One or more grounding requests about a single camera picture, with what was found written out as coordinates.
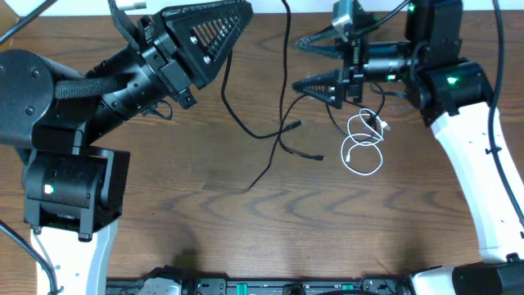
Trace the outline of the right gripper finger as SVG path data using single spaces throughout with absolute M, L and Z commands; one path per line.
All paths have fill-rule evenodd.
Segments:
M 340 60 L 345 56 L 347 43 L 335 29 L 327 29 L 300 39 L 296 43 L 296 49 L 300 52 Z
M 344 100 L 344 83 L 338 69 L 296 81 L 292 88 L 336 109 L 341 109 Z

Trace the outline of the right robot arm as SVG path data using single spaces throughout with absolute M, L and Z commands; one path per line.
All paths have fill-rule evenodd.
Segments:
M 445 150 L 470 210 L 479 262 L 432 267 L 383 280 L 389 294 L 520 294 L 523 291 L 523 182 L 499 120 L 500 84 L 460 54 L 460 0 L 405 1 L 405 39 L 372 43 L 381 26 L 356 1 L 337 1 L 332 23 L 298 48 L 344 65 L 294 83 L 331 107 L 359 103 L 367 83 L 401 82 Z

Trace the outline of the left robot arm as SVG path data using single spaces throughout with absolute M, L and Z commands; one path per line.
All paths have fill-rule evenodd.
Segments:
M 217 77 L 254 12 L 247 1 L 165 7 L 132 21 L 109 2 L 126 46 L 87 73 L 26 50 L 1 55 L 1 142 L 23 164 L 27 252 L 49 294 L 102 294 L 130 155 L 102 136 Z

